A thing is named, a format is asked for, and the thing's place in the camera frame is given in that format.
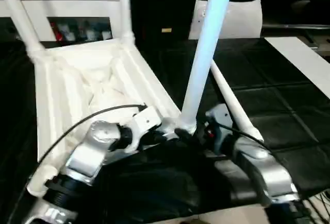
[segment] black cloth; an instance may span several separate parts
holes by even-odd
[[[139,48],[188,39],[196,0],[130,0],[132,28]],[[253,0],[230,0],[248,2]]]
[[[196,41],[163,44],[142,54],[181,108]],[[17,202],[36,158],[33,65],[23,46],[3,45],[1,222]],[[299,191],[311,196],[330,185],[329,100],[263,39],[220,40],[214,59],[268,146],[287,167]],[[223,102],[209,77],[199,117]],[[168,142],[102,170],[78,223],[147,223],[256,201],[240,184],[183,141]],[[236,197],[245,199],[233,201]],[[12,223],[28,211],[23,197]]]

